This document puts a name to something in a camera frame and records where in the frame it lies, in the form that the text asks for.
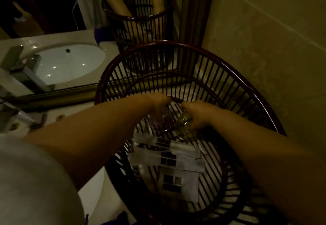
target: dark brown basket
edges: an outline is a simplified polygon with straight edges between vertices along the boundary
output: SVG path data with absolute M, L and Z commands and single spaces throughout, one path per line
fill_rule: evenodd
M 153 56 L 151 62 L 173 56 L 172 63 L 150 74 L 128 73 L 125 61 L 145 52 Z M 181 114 L 182 101 L 203 100 L 285 135 L 278 118 L 261 94 L 228 63 L 202 48 L 157 41 L 119 54 L 100 79 L 95 103 L 147 92 L 163 92 L 172 97 L 169 109 L 174 120 Z M 146 116 L 141 120 L 135 130 L 179 140 L 173 130 L 153 131 L 148 119 Z M 200 143 L 208 153 L 203 155 L 206 174 L 199 177 L 198 203 L 161 197 L 156 186 L 159 168 L 131 167 L 126 156 L 132 152 L 130 141 L 106 163 L 112 184 L 141 224 L 287 223 L 253 183 L 232 148 L 217 132 L 206 128 L 196 139 L 184 143 Z
M 132 17 L 114 13 L 108 3 L 102 0 L 102 8 L 107 15 L 108 23 L 111 26 L 120 53 L 141 42 L 173 39 L 173 7 L 175 0 L 164 0 L 165 10 L 155 15 L 153 15 L 151 0 L 123 1 Z M 154 63 L 150 66 L 149 60 L 151 58 L 148 54 L 131 55 L 128 59 L 125 59 L 125 66 L 133 72 L 137 70 L 139 73 L 148 73 L 151 68 L 154 70 L 160 68 Z M 169 62 L 162 62 L 162 64 L 165 66 Z

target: white sleeve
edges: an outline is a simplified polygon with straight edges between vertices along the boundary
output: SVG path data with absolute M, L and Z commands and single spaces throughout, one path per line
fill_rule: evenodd
M 0 223 L 82 225 L 78 193 L 62 165 L 44 150 L 0 134 Z

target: basket rim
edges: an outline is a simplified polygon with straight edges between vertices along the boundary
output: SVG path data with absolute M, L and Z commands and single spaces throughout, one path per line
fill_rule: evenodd
M 124 21 L 147 21 L 147 20 L 153 20 L 153 19 L 156 19 L 156 18 L 159 18 L 159 17 L 165 15 L 167 11 L 173 9 L 173 7 L 174 7 L 174 5 L 176 3 L 176 0 L 172 0 L 171 4 L 168 5 L 165 8 L 165 10 L 163 10 L 160 13 L 157 13 L 157 14 L 154 14 L 154 15 L 149 15 L 149 16 L 139 16 L 139 17 L 122 16 L 122 15 L 119 15 L 117 13 L 114 13 L 113 11 L 111 11 L 107 7 L 106 3 L 107 2 L 105 0 L 102 0 L 102 2 L 101 2 L 102 9 L 104 10 L 105 14 L 107 14 L 110 17 L 113 17 L 113 18 L 118 19 L 118 20 L 124 20 Z
M 172 40 L 161 40 L 161 41 L 151 41 L 151 42 L 147 42 L 147 43 L 143 43 L 143 44 L 139 44 L 136 45 L 133 48 L 128 49 L 127 51 L 120 53 L 119 55 L 117 55 L 105 68 L 97 89 L 96 89 L 96 94 L 95 94 L 95 105 L 104 102 L 104 92 L 103 90 L 105 89 L 105 84 L 109 79 L 109 75 L 114 71 L 114 69 L 116 68 L 117 64 L 120 63 L 121 59 L 125 58 L 126 56 L 150 47 L 150 46 L 174 46 L 174 47 L 182 47 L 182 48 L 187 48 L 187 49 L 191 49 L 193 51 L 197 51 L 199 52 L 202 56 L 206 57 L 207 59 L 212 60 L 213 62 L 220 64 L 222 68 L 227 69 L 228 70 L 228 74 L 234 78 L 235 80 L 237 80 L 239 82 L 240 85 L 244 85 L 246 87 L 246 91 L 247 93 L 252 96 L 252 99 L 255 100 L 256 104 L 263 109 L 268 118 L 271 120 L 275 130 L 277 133 L 280 133 L 284 136 L 286 135 L 286 132 L 281 124 L 281 122 L 279 121 L 278 117 L 276 116 L 274 110 L 271 108 L 271 106 L 268 104 L 268 102 L 266 101 L 266 99 L 262 96 L 262 94 L 242 75 L 240 74 L 234 67 L 232 67 L 229 63 L 227 63 L 225 60 L 223 60 L 222 58 L 218 57 L 217 55 L 215 55 L 214 53 L 205 50 L 201 47 L 197 47 L 197 46 L 193 46 L 187 43 L 182 43 L 179 41 L 172 41 Z

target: faucet handle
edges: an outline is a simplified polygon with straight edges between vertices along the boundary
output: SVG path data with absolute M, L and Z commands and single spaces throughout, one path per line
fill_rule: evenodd
M 19 59 L 22 50 L 24 49 L 23 46 L 13 46 L 11 47 L 4 59 L 0 64 L 0 68 L 5 71 L 14 71 L 23 68 L 24 64 Z

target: person's left arm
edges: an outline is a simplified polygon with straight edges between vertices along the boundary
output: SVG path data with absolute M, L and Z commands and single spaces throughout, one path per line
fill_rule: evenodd
M 171 99 L 162 93 L 104 102 L 38 129 L 24 140 L 62 164 L 79 190 L 122 147 L 144 116 L 159 117 L 169 103 Z

